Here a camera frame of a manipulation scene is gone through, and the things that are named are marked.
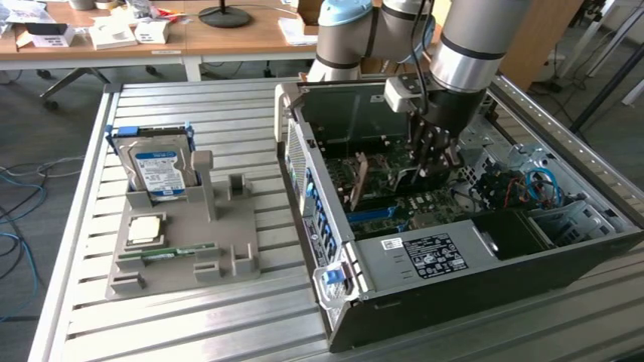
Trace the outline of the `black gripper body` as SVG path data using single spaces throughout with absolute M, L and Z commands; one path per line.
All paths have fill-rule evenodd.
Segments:
M 485 95 L 485 90 L 474 93 L 462 93 L 446 89 L 430 90 L 426 96 L 427 110 L 421 118 L 430 125 L 446 130 L 451 137 L 458 137 L 471 120 Z

